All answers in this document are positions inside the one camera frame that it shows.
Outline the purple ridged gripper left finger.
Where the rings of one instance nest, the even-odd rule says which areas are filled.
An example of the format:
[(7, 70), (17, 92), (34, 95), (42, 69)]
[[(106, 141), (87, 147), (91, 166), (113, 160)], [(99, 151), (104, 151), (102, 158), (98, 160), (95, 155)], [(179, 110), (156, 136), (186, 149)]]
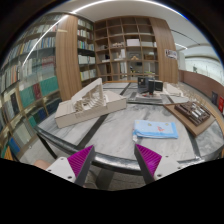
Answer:
[(68, 157), (68, 162), (76, 177), (76, 185), (84, 185), (88, 170), (94, 158), (95, 148), (93, 145), (86, 147)]

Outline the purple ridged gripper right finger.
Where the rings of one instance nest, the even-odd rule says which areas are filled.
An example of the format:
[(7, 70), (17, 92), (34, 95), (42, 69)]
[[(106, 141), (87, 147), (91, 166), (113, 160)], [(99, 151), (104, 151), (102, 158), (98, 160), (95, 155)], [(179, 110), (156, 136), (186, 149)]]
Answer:
[(140, 166), (145, 183), (150, 184), (154, 182), (154, 174), (162, 156), (139, 144), (135, 145), (134, 154)]

